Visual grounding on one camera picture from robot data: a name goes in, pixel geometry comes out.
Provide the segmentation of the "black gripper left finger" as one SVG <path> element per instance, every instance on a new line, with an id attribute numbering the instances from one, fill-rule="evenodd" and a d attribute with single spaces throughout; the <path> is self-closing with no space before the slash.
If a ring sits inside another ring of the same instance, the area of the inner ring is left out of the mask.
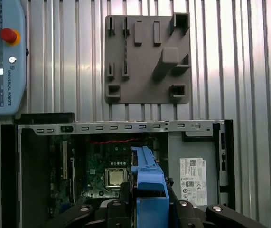
<path id="1" fill-rule="evenodd" d="M 47 228 L 131 228 L 130 184 L 121 184 L 119 197 L 92 199 L 93 204 L 78 202 L 46 222 Z"/>

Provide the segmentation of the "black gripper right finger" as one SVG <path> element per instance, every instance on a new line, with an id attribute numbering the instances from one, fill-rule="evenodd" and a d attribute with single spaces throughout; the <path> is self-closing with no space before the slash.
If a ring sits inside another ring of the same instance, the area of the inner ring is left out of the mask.
<path id="1" fill-rule="evenodd" d="M 178 200 L 168 178 L 169 226 L 171 228 L 264 228 L 265 226 L 225 206 L 210 205 L 205 211 L 187 200 Z"/>

